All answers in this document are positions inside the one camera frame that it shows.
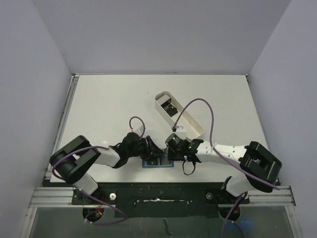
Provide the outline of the black VIP card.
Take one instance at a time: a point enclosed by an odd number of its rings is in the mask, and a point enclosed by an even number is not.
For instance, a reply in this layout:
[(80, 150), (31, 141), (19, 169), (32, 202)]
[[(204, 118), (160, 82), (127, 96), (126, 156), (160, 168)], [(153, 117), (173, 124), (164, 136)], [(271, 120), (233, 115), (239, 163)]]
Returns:
[(146, 165), (147, 167), (157, 166), (157, 165), (158, 165), (158, 161), (157, 161), (157, 159), (147, 160), (147, 161), (145, 161), (145, 165)]

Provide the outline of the blue leather card holder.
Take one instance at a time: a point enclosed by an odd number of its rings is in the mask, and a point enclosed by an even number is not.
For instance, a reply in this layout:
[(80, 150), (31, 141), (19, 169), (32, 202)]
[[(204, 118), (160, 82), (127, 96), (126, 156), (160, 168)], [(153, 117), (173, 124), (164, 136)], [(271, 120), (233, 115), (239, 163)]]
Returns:
[(155, 168), (173, 168), (174, 162), (172, 160), (168, 160), (167, 158), (167, 149), (161, 148), (163, 155), (149, 160), (142, 160), (142, 168), (146, 169), (155, 169)]

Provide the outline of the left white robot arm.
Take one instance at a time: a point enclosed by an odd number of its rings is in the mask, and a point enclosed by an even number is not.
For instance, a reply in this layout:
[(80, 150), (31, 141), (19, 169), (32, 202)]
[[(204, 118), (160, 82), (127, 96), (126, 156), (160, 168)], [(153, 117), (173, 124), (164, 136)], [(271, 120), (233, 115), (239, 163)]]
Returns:
[(88, 174), (93, 164), (118, 169), (133, 157), (148, 161), (163, 155), (164, 151), (150, 136), (142, 138), (135, 132), (128, 133), (116, 145), (108, 146), (93, 146), (86, 137), (79, 135), (50, 157), (50, 165), (56, 178), (83, 191), (83, 198), (94, 204), (100, 200), (101, 191), (97, 182)]

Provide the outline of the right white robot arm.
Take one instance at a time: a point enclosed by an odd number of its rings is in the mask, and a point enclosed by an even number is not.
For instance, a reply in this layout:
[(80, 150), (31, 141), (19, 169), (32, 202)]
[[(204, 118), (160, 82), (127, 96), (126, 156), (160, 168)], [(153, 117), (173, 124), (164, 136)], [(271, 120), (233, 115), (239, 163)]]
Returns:
[(212, 144), (201, 139), (188, 141), (175, 133), (165, 141), (168, 159), (172, 161), (217, 163), (230, 165), (240, 174), (230, 175), (222, 185), (220, 196), (227, 203), (233, 202), (243, 193), (259, 190), (271, 193), (282, 163), (260, 143), (252, 141), (245, 146)]

